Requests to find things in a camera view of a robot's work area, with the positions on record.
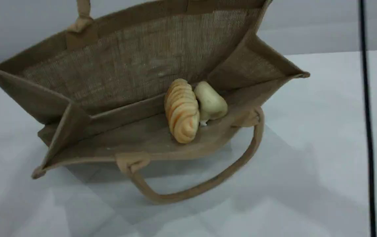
jute bag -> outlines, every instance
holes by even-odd
[[[290,79],[309,76],[256,36],[270,3],[161,0],[93,20],[89,0],[77,0],[79,18],[67,30],[0,63],[0,87],[45,125],[38,135],[49,149],[32,177],[115,162],[155,203],[194,197],[230,177],[260,144],[261,105]],[[229,105],[186,145],[172,138],[163,114],[177,78],[208,81]],[[254,136],[241,158],[191,189],[160,195],[137,172],[151,161],[208,155],[246,126]]]

black cable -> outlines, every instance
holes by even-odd
[[[368,151],[368,197],[369,197],[369,222],[370,236],[377,236],[376,211],[375,211],[375,195],[374,195],[374,152],[372,140],[371,126],[371,106],[370,106],[370,89],[368,82],[367,67],[367,47],[366,47],[366,9],[365,0],[358,0],[360,11],[360,41],[361,41],[361,59],[363,69],[363,85],[364,85],[364,107],[365,107],[365,127],[367,136]]]

jute tote bag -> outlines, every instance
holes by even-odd
[[[270,3],[160,0],[94,20],[89,0],[77,0],[73,25],[0,63],[0,87],[45,125],[38,136],[49,149],[32,177],[115,162],[155,203],[194,197],[230,177],[260,144],[261,105],[289,80],[309,77],[256,36]],[[193,86],[208,81],[229,106],[185,145],[172,138],[163,108],[177,78]],[[208,155],[246,126],[254,136],[245,153],[198,186],[160,195],[137,172],[151,161]]]

small bread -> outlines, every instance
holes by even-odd
[[[171,83],[164,100],[169,131],[181,144],[191,142],[199,128],[199,102],[193,88],[184,79]]]

